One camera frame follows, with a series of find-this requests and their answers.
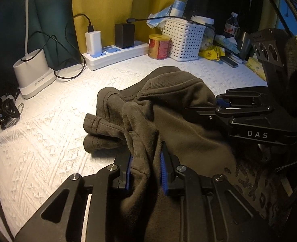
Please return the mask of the brown printed t-shirt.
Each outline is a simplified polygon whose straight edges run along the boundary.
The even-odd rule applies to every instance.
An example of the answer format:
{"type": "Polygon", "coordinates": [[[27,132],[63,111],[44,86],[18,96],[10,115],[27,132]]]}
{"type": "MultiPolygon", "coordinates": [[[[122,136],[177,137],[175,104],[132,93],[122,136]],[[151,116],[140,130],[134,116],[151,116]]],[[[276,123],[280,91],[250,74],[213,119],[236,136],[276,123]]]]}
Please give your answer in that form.
{"type": "Polygon", "coordinates": [[[131,193],[119,205],[116,241],[180,241],[180,200],[161,184],[162,145],[197,174],[224,175],[260,214],[273,240],[278,222],[279,185],[254,161],[256,144],[226,139],[217,126],[184,118],[185,108],[215,106],[206,84],[177,67],[160,67],[133,86],[99,91],[96,114],[87,114],[85,150],[126,146],[131,152],[131,193]]]}

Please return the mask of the red gold tin can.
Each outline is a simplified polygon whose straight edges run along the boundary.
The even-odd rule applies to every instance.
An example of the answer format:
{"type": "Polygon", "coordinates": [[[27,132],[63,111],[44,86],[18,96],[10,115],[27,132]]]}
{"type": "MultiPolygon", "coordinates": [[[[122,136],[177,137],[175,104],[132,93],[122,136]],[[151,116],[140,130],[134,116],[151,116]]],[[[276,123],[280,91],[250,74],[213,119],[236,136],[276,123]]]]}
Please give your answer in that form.
{"type": "Polygon", "coordinates": [[[170,37],[162,34],[149,35],[148,56],[153,59],[165,59],[168,57],[170,37]]]}

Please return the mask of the black charger adapter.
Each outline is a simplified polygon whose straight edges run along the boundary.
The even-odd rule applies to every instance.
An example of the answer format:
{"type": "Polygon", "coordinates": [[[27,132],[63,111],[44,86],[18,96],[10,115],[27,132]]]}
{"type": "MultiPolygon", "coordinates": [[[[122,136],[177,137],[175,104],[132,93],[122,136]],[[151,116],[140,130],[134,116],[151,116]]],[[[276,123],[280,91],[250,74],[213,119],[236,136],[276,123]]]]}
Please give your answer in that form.
{"type": "Polygon", "coordinates": [[[115,46],[121,49],[134,46],[135,25],[115,24],[115,46]]]}

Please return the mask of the dark phone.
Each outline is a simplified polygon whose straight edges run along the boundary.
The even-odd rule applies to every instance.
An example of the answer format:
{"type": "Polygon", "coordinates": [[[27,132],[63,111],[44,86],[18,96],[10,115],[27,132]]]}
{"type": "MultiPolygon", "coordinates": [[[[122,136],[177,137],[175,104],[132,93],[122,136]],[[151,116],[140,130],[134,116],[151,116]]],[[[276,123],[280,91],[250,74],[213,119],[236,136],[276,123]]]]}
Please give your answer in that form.
{"type": "Polygon", "coordinates": [[[226,63],[227,65],[231,66],[232,68],[236,68],[238,67],[238,63],[236,63],[235,61],[233,61],[232,59],[228,58],[227,56],[221,56],[220,60],[223,63],[226,63]]]}

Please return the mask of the dark teal curtain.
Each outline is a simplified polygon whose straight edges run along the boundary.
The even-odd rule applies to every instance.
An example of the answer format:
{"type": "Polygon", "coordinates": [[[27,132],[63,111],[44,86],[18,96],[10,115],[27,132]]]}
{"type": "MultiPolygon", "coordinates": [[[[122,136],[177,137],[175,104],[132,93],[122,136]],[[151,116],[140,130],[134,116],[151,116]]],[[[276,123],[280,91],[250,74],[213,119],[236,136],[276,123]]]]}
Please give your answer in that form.
{"type": "MultiPolygon", "coordinates": [[[[80,61],[72,0],[29,0],[28,51],[43,48],[50,68],[80,61]]],[[[25,0],[0,0],[0,96],[18,87],[13,65],[24,56],[25,0]]]]}

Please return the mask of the clear snack jar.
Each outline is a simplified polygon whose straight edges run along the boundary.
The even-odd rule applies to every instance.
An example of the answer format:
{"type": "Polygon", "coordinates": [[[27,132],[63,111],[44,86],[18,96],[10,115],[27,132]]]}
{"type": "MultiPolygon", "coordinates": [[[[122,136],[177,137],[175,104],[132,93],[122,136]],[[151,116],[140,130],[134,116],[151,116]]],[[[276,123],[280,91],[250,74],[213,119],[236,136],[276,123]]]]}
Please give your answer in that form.
{"type": "Polygon", "coordinates": [[[207,50],[210,46],[213,45],[213,42],[214,42],[214,37],[215,37],[215,30],[213,26],[214,20],[204,16],[199,16],[199,15],[192,15],[191,20],[205,26],[200,51],[207,50]]]}

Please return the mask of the steel travel mug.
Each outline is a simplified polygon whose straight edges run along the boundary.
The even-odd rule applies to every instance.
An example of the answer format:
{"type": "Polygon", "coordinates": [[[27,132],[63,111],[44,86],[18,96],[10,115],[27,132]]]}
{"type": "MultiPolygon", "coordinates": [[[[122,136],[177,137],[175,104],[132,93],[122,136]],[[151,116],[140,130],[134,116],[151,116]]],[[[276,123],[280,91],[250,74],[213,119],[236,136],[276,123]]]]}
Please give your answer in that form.
{"type": "Polygon", "coordinates": [[[237,48],[240,51],[240,57],[242,60],[247,61],[249,57],[254,55],[254,48],[252,47],[250,35],[246,32],[241,31],[238,34],[237,48]]]}

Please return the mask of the white power strip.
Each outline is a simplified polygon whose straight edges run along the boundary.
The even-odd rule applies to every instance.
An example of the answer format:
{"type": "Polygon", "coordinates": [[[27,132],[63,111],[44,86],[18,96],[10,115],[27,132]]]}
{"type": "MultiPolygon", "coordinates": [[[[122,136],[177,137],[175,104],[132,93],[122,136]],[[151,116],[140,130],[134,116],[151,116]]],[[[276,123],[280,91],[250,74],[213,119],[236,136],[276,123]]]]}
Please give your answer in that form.
{"type": "Polygon", "coordinates": [[[106,46],[102,49],[102,53],[98,56],[92,56],[89,53],[84,53],[87,67],[91,70],[97,70],[115,63],[128,60],[130,58],[148,54],[148,43],[134,41],[134,46],[121,49],[115,45],[106,46]]]}

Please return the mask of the white perforated plastic basket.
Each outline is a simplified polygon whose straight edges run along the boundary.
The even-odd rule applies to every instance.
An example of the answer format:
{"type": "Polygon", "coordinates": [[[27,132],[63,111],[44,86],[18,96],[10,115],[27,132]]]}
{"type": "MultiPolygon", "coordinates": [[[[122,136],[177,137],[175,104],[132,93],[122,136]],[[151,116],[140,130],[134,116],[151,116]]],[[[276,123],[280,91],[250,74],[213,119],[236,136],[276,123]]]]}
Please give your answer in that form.
{"type": "Polygon", "coordinates": [[[186,20],[166,20],[162,34],[170,38],[168,56],[178,62],[197,60],[204,31],[205,26],[186,20]]]}

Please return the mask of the white knit bedspread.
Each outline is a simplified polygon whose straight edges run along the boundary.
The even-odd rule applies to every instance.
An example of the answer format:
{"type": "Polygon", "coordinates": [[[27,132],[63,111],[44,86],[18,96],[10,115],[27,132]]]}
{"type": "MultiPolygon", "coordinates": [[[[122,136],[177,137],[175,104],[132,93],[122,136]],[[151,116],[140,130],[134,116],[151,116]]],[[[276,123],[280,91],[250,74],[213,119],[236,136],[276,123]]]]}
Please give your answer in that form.
{"type": "Polygon", "coordinates": [[[17,98],[24,106],[20,120],[0,129],[0,201],[5,219],[0,230],[7,239],[72,173],[91,175],[113,162],[103,151],[90,155],[84,150],[83,121],[96,112],[100,89],[125,89],[161,66],[175,66],[201,78],[219,95],[227,89],[264,86],[265,81],[245,65],[236,68],[204,58],[177,62],[155,60],[146,55],[131,58],[96,71],[75,65],[31,99],[17,98]]]}

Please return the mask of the white charger adapter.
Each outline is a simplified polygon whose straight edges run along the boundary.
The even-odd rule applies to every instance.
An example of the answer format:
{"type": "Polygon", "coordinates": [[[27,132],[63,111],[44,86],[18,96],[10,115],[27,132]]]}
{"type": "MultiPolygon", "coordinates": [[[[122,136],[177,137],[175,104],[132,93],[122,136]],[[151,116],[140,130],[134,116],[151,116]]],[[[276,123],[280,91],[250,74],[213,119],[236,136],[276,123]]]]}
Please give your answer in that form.
{"type": "Polygon", "coordinates": [[[102,53],[101,32],[92,31],[85,33],[87,52],[92,56],[99,56],[102,53]]]}

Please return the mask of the white desk lamp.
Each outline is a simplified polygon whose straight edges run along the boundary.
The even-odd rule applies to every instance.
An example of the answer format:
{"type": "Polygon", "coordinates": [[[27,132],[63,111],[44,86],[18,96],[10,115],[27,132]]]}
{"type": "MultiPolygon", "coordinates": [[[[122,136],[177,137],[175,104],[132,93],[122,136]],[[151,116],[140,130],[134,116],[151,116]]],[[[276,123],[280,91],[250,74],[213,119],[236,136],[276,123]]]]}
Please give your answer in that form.
{"type": "Polygon", "coordinates": [[[48,66],[43,48],[28,51],[29,0],[25,0],[24,56],[13,65],[22,97],[30,99],[55,81],[54,70],[48,66]]]}

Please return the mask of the yellow snack packet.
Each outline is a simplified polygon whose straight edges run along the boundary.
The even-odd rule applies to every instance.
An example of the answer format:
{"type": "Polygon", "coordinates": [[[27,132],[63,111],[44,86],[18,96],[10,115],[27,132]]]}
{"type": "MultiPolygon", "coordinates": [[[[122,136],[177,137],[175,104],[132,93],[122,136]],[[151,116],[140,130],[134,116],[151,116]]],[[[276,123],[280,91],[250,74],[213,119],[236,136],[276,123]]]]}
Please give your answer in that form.
{"type": "Polygon", "coordinates": [[[201,50],[198,55],[210,61],[220,61],[220,58],[225,56],[225,50],[220,46],[212,45],[201,50]]]}

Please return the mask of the yellow tissue box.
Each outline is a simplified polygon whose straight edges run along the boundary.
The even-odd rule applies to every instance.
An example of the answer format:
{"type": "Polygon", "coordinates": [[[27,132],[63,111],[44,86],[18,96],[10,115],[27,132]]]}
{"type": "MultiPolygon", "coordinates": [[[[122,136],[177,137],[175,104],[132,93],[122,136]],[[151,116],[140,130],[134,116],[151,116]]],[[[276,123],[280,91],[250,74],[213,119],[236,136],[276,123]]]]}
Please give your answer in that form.
{"type": "Polygon", "coordinates": [[[261,79],[266,81],[266,76],[264,73],[264,69],[260,62],[254,57],[249,57],[248,61],[246,62],[246,67],[252,70],[255,74],[257,74],[261,79]]]}

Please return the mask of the yellow curtain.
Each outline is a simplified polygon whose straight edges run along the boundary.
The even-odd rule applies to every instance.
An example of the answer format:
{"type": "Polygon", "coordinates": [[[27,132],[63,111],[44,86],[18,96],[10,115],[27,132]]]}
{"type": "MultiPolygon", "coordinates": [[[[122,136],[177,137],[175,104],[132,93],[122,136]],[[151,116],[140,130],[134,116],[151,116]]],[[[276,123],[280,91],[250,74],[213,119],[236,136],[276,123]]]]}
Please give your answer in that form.
{"type": "Polygon", "coordinates": [[[147,42],[157,29],[148,27],[144,18],[155,14],[176,0],[72,0],[73,14],[83,13],[89,17],[94,29],[101,33],[102,46],[115,43],[115,24],[127,18],[139,19],[135,23],[135,39],[147,42]]]}

